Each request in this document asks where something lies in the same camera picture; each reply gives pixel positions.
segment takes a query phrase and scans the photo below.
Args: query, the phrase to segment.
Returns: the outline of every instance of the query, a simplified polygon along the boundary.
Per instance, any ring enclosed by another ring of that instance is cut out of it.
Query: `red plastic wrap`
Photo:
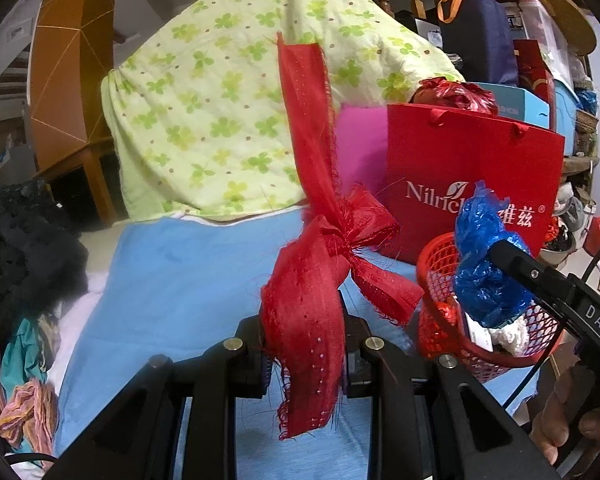
[[[280,250],[262,288],[260,320],[266,351],[280,362],[280,438],[322,428],[342,382],[345,329],[338,287],[351,274],[378,313],[406,325],[423,290],[360,256],[394,236],[399,226],[362,186],[336,192],[333,110],[318,44],[286,45],[278,38],[280,83],[298,179],[310,206],[298,239]]]
[[[589,253],[590,256],[600,250],[600,216],[596,216],[591,221],[591,227],[587,233],[587,238],[584,240],[584,250]]]
[[[558,226],[558,217],[552,216],[551,221],[549,222],[549,227],[546,230],[546,234],[544,235],[544,243],[547,244],[549,242],[553,242],[560,234],[560,227]]]
[[[474,83],[458,83],[444,77],[420,81],[413,103],[460,108],[494,117],[498,115],[498,105],[492,92],[483,90]]]

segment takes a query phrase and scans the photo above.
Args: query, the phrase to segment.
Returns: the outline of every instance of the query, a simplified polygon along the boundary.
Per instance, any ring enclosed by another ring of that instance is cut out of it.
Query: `red gift bag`
[[[484,180],[506,227],[538,254],[554,209],[564,137],[507,118],[427,105],[388,107],[386,188],[381,200],[400,234],[380,248],[414,264],[436,236],[454,230],[464,201]]]

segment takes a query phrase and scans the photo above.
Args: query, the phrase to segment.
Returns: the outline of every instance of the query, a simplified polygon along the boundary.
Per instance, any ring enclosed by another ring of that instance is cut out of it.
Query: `red plastic bag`
[[[483,90],[475,83],[458,83],[444,77],[423,79],[413,95],[417,105],[445,106],[498,115],[498,105],[492,92]]]
[[[587,238],[584,240],[584,250],[589,256],[595,256],[600,250],[600,216],[596,216],[591,221]]]

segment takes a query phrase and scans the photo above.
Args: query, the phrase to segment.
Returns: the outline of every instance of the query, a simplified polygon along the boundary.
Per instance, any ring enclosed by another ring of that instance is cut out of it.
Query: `wicker basket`
[[[582,110],[576,112],[576,130],[581,134],[592,135],[598,127],[598,118]]]
[[[574,81],[573,82],[573,87],[574,88],[581,88],[583,90],[593,90],[593,81],[586,81],[586,80],[580,80],[580,81]]]

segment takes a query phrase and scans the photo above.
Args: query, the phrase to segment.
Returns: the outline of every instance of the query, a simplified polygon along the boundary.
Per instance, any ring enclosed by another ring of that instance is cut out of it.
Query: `bag handle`
[[[449,0],[440,0],[438,2],[438,19],[442,23],[451,23],[456,16],[458,15],[458,10],[460,10],[460,4],[462,0],[451,0],[451,8],[449,9],[449,17],[445,18],[445,10],[442,8],[442,4],[444,2],[448,2]]]
[[[522,139],[529,131],[529,127],[526,124],[513,123],[511,125],[511,133],[517,139]]]
[[[442,126],[442,116],[445,115],[448,108],[432,108],[429,112],[429,124],[430,126]]]

